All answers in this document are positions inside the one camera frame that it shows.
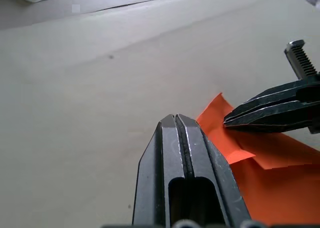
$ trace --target beige surface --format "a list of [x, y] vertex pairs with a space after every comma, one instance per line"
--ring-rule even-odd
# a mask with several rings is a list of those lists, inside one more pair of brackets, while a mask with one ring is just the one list
[[304, 39], [320, 64], [319, 19], [302, 0], [156, 0], [0, 31], [0, 227], [130, 223], [158, 120], [295, 80], [283, 50]]
[[0, 0], [0, 30], [149, 0]]

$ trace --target orange paper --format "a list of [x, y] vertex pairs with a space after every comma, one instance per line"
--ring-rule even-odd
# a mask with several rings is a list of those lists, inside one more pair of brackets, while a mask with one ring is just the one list
[[230, 164], [252, 219], [320, 224], [320, 152], [282, 133], [227, 130], [232, 110], [219, 94], [197, 122]]

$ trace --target orange sheet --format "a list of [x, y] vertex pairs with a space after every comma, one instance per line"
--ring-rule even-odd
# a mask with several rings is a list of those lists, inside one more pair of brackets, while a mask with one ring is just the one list
[[226, 130], [232, 110], [219, 94], [197, 122], [230, 164], [252, 219], [320, 224], [320, 152], [281, 133]]

